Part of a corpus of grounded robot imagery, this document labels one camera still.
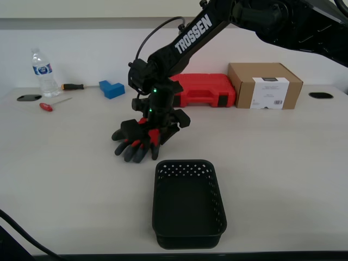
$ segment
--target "red toolbox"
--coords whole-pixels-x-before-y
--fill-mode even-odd
[[[189,103],[208,103],[212,107],[234,105],[235,90],[225,74],[178,74],[171,79],[178,80],[184,89],[174,97],[173,107],[186,107]]]

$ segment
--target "black plastic basket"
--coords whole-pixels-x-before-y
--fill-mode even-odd
[[[226,230],[214,166],[165,160],[156,167],[152,227],[165,249],[213,248]]]

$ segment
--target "white table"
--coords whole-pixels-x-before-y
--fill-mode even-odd
[[[315,100],[327,91],[333,100]],[[112,133],[139,119],[135,93],[98,88],[52,113],[0,101],[0,208],[59,254],[348,250],[348,96],[305,86],[295,110],[189,107],[191,126],[158,161],[125,163]],[[152,230],[154,169],[164,159],[206,159],[216,169],[228,227],[212,250],[166,251]],[[31,254],[41,254],[4,221]]]

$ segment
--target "robotic arm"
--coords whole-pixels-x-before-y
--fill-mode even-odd
[[[269,44],[321,54],[348,67],[348,18],[329,0],[201,0],[200,5],[203,10],[186,27],[179,26],[172,43],[147,62],[137,57],[129,63],[128,84],[139,93],[132,108],[141,111],[143,119],[121,123],[112,137],[125,139],[115,151],[120,155],[127,148],[125,161],[141,162],[150,148],[157,159],[159,146],[179,131],[178,125],[190,125],[190,118],[172,107],[174,95],[183,89],[170,77],[181,73],[230,23],[256,32]]]

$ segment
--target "black cable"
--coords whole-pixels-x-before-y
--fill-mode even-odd
[[[151,32],[151,34],[149,34],[147,36],[147,38],[145,38],[145,40],[142,42],[142,44],[140,45],[139,47],[139,50],[138,52],[136,53],[136,56],[135,56],[135,59],[137,60],[139,58],[139,55],[140,55],[140,52],[141,52],[141,49],[144,47],[144,45],[146,44],[146,42],[150,39],[150,37],[152,35],[155,34],[155,32],[157,32],[159,29],[161,29],[162,27],[164,27],[166,24],[172,22],[172,21],[175,21],[175,20],[179,20],[181,19],[183,21],[183,25],[185,25],[186,21],[185,21],[185,18],[183,18],[182,16],[176,16],[176,17],[173,17],[173,18],[170,18],[169,20],[165,21],[164,23],[162,23],[161,25],[159,25],[154,31]]]
[[[37,242],[35,239],[33,239],[20,225],[16,223],[8,214],[6,214],[4,211],[0,209],[0,218],[5,220],[15,231],[17,231],[22,237],[24,237],[29,243],[31,243],[33,246],[37,247],[42,252],[48,254],[50,257],[53,257],[56,260],[59,261],[67,261],[63,257],[60,257],[56,253],[52,252],[51,250],[45,248],[42,246],[39,242]]]
[[[346,16],[348,17],[348,7],[347,5],[343,2],[343,0],[334,0],[338,9]]]

